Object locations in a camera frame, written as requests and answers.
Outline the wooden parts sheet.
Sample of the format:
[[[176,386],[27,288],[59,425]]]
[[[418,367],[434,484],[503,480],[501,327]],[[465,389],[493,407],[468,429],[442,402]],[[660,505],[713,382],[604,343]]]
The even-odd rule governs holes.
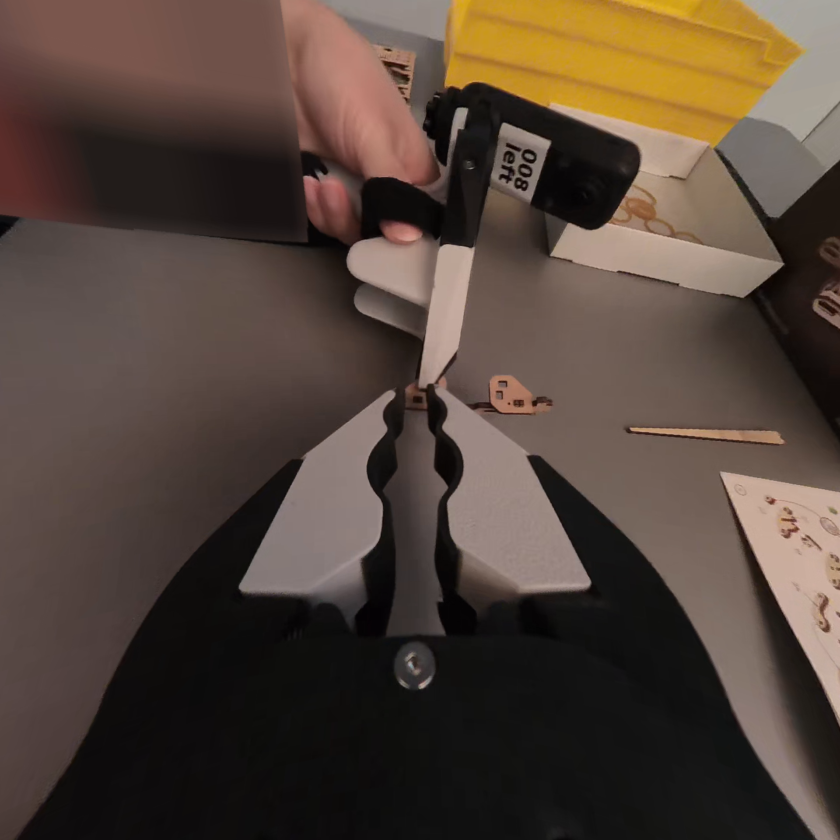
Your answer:
[[[373,44],[373,49],[387,71],[402,99],[410,103],[417,54],[407,49]]]

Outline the person's left hand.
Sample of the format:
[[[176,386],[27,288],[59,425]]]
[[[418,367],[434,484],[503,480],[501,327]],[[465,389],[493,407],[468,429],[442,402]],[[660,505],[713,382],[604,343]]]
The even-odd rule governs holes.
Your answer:
[[[363,181],[436,182],[427,137],[373,46],[320,2],[280,7],[301,151]]]

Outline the illustrated instruction booklet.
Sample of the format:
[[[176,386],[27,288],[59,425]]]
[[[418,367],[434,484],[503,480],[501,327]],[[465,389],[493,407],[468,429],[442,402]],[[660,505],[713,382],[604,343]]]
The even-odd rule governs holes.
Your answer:
[[[839,493],[721,472],[775,601],[839,716]]]

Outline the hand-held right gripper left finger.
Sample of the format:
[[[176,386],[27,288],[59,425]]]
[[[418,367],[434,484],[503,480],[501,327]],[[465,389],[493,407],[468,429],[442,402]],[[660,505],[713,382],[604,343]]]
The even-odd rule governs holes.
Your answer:
[[[330,604],[361,636],[383,636],[396,577],[385,488],[403,430],[403,389],[385,392],[309,450],[239,591]]]

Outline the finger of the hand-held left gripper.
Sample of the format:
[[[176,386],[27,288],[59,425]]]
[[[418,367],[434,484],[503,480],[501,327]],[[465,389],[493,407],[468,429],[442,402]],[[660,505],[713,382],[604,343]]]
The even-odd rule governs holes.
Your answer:
[[[427,310],[422,306],[370,285],[358,287],[353,296],[353,303],[358,312],[367,318],[394,327],[419,340],[424,339]]]
[[[475,250],[440,245],[428,236],[408,245],[369,238],[353,245],[346,258],[351,275],[427,310],[416,382],[434,384],[456,357]]]

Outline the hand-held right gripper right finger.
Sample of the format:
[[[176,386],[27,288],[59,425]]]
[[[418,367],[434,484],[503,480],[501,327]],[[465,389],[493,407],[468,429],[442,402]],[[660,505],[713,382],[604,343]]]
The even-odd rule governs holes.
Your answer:
[[[446,635],[470,635],[495,604],[583,593],[588,575],[525,449],[445,389],[427,390],[437,505],[434,563]]]

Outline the black model kit box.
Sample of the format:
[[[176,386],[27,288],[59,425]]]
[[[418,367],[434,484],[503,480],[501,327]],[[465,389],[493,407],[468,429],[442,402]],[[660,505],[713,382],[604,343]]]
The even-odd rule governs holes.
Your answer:
[[[839,164],[767,230],[782,267],[752,297],[839,435]]]

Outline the pile of tan rubber bands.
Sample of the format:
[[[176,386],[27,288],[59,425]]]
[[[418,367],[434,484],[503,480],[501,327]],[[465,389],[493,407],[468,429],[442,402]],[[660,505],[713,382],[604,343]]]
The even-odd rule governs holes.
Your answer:
[[[695,234],[687,230],[678,230],[675,225],[672,225],[661,217],[658,211],[658,199],[656,195],[638,184],[633,184],[629,188],[609,224],[633,228],[651,235],[663,236],[696,245],[705,244]]]

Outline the shallow white cardboard box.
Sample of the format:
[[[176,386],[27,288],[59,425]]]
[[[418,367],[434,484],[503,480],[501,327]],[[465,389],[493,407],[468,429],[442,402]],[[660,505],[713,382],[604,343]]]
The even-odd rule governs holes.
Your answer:
[[[633,141],[642,156],[633,184],[656,195],[661,217],[705,243],[609,223],[584,230],[545,214],[552,257],[734,298],[747,297],[782,267],[758,215],[709,143],[559,103],[550,107]]]

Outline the yellow plastic bin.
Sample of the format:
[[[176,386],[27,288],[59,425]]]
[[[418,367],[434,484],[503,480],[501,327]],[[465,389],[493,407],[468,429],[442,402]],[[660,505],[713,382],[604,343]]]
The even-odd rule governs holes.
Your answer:
[[[446,85],[480,81],[716,145],[804,54],[737,1],[453,1]]]

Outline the small wooden plate part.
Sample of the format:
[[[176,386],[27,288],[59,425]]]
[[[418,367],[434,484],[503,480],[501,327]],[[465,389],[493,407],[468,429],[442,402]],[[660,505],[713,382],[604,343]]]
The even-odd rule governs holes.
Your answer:
[[[471,410],[482,414],[535,416],[553,408],[547,396],[535,396],[518,379],[502,374],[490,378],[488,399],[470,405]]]

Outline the thin wooden stick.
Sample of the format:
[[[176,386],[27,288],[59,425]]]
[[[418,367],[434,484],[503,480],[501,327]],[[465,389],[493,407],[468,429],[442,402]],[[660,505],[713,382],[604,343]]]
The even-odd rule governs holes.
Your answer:
[[[763,429],[709,429],[685,427],[627,427],[629,434],[651,437],[698,439],[747,445],[785,445],[779,432]]]

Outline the long wooden model strip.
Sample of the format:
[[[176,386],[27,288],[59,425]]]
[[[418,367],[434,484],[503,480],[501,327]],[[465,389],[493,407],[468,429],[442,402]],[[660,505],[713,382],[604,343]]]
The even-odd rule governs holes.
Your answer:
[[[440,403],[439,392],[447,387],[445,376],[441,376],[434,384],[421,387],[417,382],[406,387],[405,408],[407,411],[427,412],[429,406]]]

